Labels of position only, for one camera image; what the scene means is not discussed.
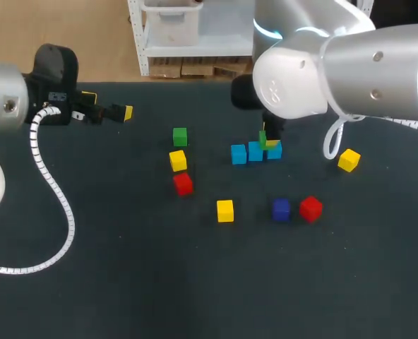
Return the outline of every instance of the storage bin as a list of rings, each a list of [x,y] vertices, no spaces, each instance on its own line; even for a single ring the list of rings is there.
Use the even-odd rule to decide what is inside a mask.
[[[145,0],[142,10],[149,22],[149,38],[155,46],[198,44],[203,3],[193,0]]]

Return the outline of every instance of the screw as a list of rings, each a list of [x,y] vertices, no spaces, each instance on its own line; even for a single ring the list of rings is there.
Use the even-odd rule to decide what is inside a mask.
[[[381,99],[382,94],[379,90],[372,90],[371,91],[371,97],[372,97],[372,99],[378,100],[378,99]]]
[[[382,58],[383,58],[383,52],[382,51],[379,51],[379,52],[374,54],[374,61],[378,62],[378,61],[382,60]]]
[[[4,104],[4,111],[5,113],[12,113],[16,109],[16,103],[14,100],[10,99],[7,100]]]

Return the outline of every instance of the yellow block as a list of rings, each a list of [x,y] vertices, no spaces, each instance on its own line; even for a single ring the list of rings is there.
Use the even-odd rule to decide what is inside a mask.
[[[234,205],[232,200],[217,201],[217,218],[218,222],[234,221]]]
[[[187,170],[187,159],[183,150],[177,150],[169,154],[169,161],[172,164],[173,172]]]
[[[338,166],[344,171],[351,172],[358,165],[361,155],[354,150],[347,149],[339,158]]]
[[[126,113],[124,113],[124,121],[128,121],[132,118],[132,106],[126,106]]]
[[[266,147],[275,147],[280,141],[279,140],[267,140],[265,142]]]
[[[85,92],[84,90],[82,91],[82,93],[84,93],[84,94],[94,94],[95,95],[95,105],[96,105],[96,102],[97,102],[97,93]]]

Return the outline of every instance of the blue block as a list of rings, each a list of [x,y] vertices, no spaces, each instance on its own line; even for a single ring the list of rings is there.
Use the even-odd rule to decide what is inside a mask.
[[[263,161],[263,150],[258,141],[249,142],[249,161]]]
[[[282,157],[282,146],[281,141],[272,149],[267,151],[268,160],[278,160]]]
[[[287,199],[273,201],[272,218],[274,221],[289,221],[291,217],[291,205]]]
[[[233,165],[246,164],[245,145],[231,145],[231,160]]]

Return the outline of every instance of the cube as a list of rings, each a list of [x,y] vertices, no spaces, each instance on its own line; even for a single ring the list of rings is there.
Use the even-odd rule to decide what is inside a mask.
[[[272,218],[274,221],[289,221],[291,216],[291,205],[287,199],[276,199],[273,201]]]
[[[173,145],[174,147],[187,146],[187,129],[176,127],[173,129]]]
[[[187,196],[193,193],[193,182],[187,173],[175,175],[173,181],[178,195]]]
[[[271,150],[278,142],[279,140],[267,140],[265,131],[259,131],[259,145],[261,146],[261,150]]]
[[[281,159],[281,157],[282,157],[282,146],[281,146],[281,141],[278,141],[278,144],[274,148],[267,151],[267,159],[279,160]]]
[[[172,164],[173,172],[187,170],[187,159],[183,150],[177,150],[169,154],[169,161]]]
[[[300,203],[300,215],[307,222],[315,222],[322,214],[322,203],[310,196]]]
[[[249,161],[263,161],[263,150],[261,150],[258,141],[249,142]]]
[[[358,166],[361,155],[354,150],[347,149],[341,154],[338,162],[338,167],[341,167],[346,172],[351,172]]]
[[[231,146],[231,161],[233,165],[246,164],[246,148],[245,145]]]
[[[234,222],[234,204],[232,200],[217,201],[218,222]]]

